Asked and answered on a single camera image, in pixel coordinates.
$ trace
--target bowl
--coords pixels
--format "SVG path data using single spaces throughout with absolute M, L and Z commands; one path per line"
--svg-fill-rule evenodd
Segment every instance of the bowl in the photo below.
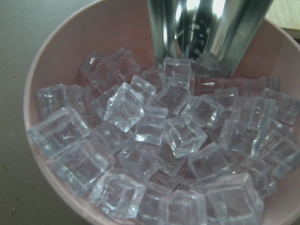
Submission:
M 110 55 L 120 47 L 132 50 L 139 63 L 153 64 L 146 0 L 102 0 L 70 16 L 44 42 L 30 68 L 23 102 L 26 131 L 41 121 L 37 89 L 78 83 L 79 67 L 91 51 Z M 280 77 L 280 91 L 300 98 L 300 47 L 282 29 L 264 21 L 235 75 Z M 299 139 L 299 121 L 293 132 Z M 68 186 L 51 172 L 41 149 L 31 139 L 28 141 L 50 185 L 81 217 L 94 225 L 138 224 L 130 220 L 111 221 L 86 197 L 74 197 Z M 297 168 L 278 183 L 278 191 L 265 201 L 263 225 L 288 225 L 300 217 L 299 177 Z

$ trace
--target bowl rim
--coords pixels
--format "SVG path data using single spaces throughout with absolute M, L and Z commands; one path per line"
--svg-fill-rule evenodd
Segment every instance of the bowl rim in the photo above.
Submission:
M 24 118 L 24 124 L 25 124 L 25 132 L 27 136 L 27 140 L 29 142 L 30 150 L 32 152 L 32 155 L 41 170 L 43 176 L 47 180 L 47 182 L 50 184 L 52 189 L 60 196 L 60 198 L 70 207 L 76 214 L 84 218 L 86 221 L 88 221 L 91 224 L 98 224 L 99 223 L 99 216 L 92 215 L 91 213 L 86 213 L 83 210 L 81 210 L 81 204 L 78 202 L 78 199 L 74 196 L 71 196 L 71 194 L 61 188 L 61 184 L 58 182 L 58 178 L 54 176 L 54 174 L 50 171 L 50 169 L 45 166 L 45 162 L 41 161 L 38 159 L 38 156 L 35 154 L 34 148 L 38 149 L 39 147 L 30 139 L 30 137 L 27 134 L 27 131 L 31 128 L 30 126 L 30 93 L 31 93 L 31 85 L 32 85 L 32 80 L 34 78 L 35 70 L 38 65 L 39 59 L 42 56 L 44 50 L 48 47 L 48 44 L 51 42 L 53 37 L 55 37 L 65 26 L 67 26 L 73 19 L 78 17 L 80 14 L 83 12 L 89 10 L 90 8 L 94 7 L 97 4 L 101 4 L 105 0 L 98 0 L 95 2 L 92 2 L 81 9 L 77 10 L 73 14 L 71 14 L 67 19 L 65 19 L 55 30 L 51 32 L 51 34 L 48 36 L 48 38 L 44 41 L 44 43 L 41 45 L 39 51 L 37 52 L 31 67 L 28 72 L 28 76 L 26 79 L 25 83 L 25 88 L 24 88 L 24 97 L 23 97 L 23 118 Z M 298 49 L 300 52 L 300 45 L 282 28 L 278 27 L 275 23 L 268 19 L 264 19 L 265 23 L 268 23 L 270 26 L 276 28 L 278 32 L 280 32 L 295 48 Z M 298 219 L 300 216 L 299 213 L 294 213 L 291 215 L 291 217 L 287 218 L 287 222 L 293 222 L 296 219 Z M 117 225 L 114 221 L 111 221 L 107 219 L 104 215 L 101 216 L 101 222 L 106 225 Z

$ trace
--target wooden board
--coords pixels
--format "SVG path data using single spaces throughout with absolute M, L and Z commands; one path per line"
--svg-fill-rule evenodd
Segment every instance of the wooden board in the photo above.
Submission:
M 300 0 L 274 0 L 266 18 L 300 39 Z

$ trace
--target gray table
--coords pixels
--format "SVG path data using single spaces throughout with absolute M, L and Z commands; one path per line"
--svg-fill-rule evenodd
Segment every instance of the gray table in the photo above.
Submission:
M 52 190 L 24 130 L 23 91 L 40 46 L 94 0 L 0 0 L 0 225 L 87 225 Z

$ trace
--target metal scoop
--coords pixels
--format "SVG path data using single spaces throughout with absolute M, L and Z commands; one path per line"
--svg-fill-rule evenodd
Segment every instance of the metal scoop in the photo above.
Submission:
M 231 76 L 272 1 L 148 0 L 156 67 L 187 57 L 197 76 Z

